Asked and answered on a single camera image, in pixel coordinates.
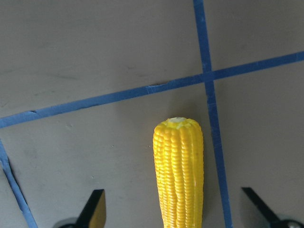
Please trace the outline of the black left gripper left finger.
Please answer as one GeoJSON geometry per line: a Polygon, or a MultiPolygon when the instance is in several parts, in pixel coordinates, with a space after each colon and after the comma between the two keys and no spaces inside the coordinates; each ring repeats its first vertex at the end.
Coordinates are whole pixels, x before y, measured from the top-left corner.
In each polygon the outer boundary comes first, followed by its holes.
{"type": "Polygon", "coordinates": [[[56,228],[103,228],[106,223],[105,190],[93,190],[80,215],[72,221],[66,219],[55,224],[56,228]]]}

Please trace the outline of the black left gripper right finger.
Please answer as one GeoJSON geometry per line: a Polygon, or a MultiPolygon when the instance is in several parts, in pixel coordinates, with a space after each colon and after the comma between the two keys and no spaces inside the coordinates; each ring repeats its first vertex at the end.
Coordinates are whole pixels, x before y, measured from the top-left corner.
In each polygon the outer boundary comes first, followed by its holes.
{"type": "Polygon", "coordinates": [[[300,221],[280,219],[251,187],[242,187],[241,189],[267,220],[270,228],[304,228],[304,224],[300,221]]]}

